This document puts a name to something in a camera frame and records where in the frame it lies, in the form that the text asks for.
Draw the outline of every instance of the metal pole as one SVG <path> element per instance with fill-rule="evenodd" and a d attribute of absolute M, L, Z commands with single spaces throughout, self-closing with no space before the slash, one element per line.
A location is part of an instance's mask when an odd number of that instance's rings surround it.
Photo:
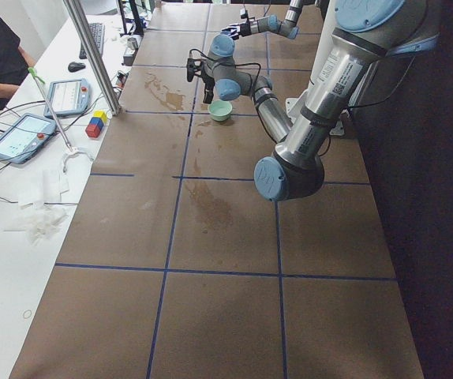
<path fill-rule="evenodd" d="M 113 113 L 113 116 L 115 116 L 121 109 L 118 97 L 114 93 L 109 75 L 107 75 L 106 67 L 103 65 L 102 57 L 100 56 L 97 46 L 95 45 L 95 40 L 90 32 L 88 20 L 84 15 L 80 0 L 63 0 L 63 2 L 69 12 L 70 18 L 76 26 L 77 34 L 79 35 L 79 38 L 83 43 L 84 50 L 86 51 L 86 55 L 92 64 L 93 72 L 99 82 L 100 89 L 106 98 L 110 111 Z"/>

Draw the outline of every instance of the keyboard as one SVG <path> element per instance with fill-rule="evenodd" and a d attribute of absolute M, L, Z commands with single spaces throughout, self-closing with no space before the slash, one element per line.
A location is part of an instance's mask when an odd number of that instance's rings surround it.
<path fill-rule="evenodd" d="M 90 31 L 92 32 L 93 39 L 95 40 L 95 44 L 97 45 L 97 48 L 99 49 L 100 55 L 103 53 L 103 34 L 106 30 L 104 24 L 101 24 L 99 22 L 92 22 L 88 24 L 90 27 Z M 84 49 L 83 44 L 81 44 L 81 49 L 79 51 L 79 58 L 80 59 L 86 59 L 86 50 Z"/>

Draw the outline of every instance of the green clip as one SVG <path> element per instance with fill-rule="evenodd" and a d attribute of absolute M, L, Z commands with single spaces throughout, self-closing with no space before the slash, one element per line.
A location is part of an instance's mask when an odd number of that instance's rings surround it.
<path fill-rule="evenodd" d="M 37 75 L 37 70 L 33 67 L 28 67 L 28 72 L 32 75 L 32 77 L 34 79 L 39 79 L 39 81 L 42 83 L 42 84 L 46 84 L 46 82 L 43 80 L 42 77 L 40 77 L 39 75 Z"/>

